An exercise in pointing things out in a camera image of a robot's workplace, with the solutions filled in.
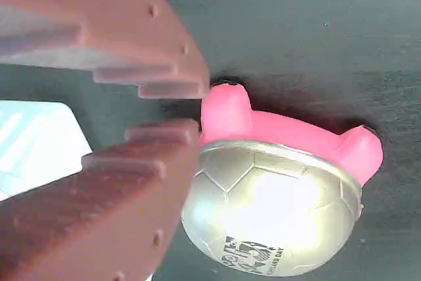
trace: dark table surface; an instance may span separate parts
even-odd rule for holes
[[[168,0],[213,77],[239,76],[254,109],[341,133],[377,129],[385,160],[364,187],[346,246],[294,281],[421,280],[421,0]],[[136,99],[90,73],[0,66],[0,98],[62,101],[93,149],[128,126],[200,116],[198,101]],[[258,281],[223,267],[176,233],[156,281]]]

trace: black logo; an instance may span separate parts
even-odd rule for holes
[[[222,263],[247,272],[271,275],[283,253],[284,250],[279,247],[268,247],[255,242],[239,242],[227,236]]]

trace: white object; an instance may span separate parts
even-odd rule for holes
[[[81,171],[88,153],[66,105],[0,101],[0,201]]]

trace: pink toy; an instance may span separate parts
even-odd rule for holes
[[[213,87],[202,102],[201,120],[201,145],[221,139],[281,143],[340,166],[362,186],[383,161],[382,143],[364,126],[336,135],[294,118],[254,111],[241,85]]]

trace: soccer ball pattern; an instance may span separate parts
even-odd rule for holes
[[[315,166],[250,143],[202,150],[182,214],[187,235],[237,270],[264,276],[314,270],[347,241],[360,215],[360,188],[327,162]]]

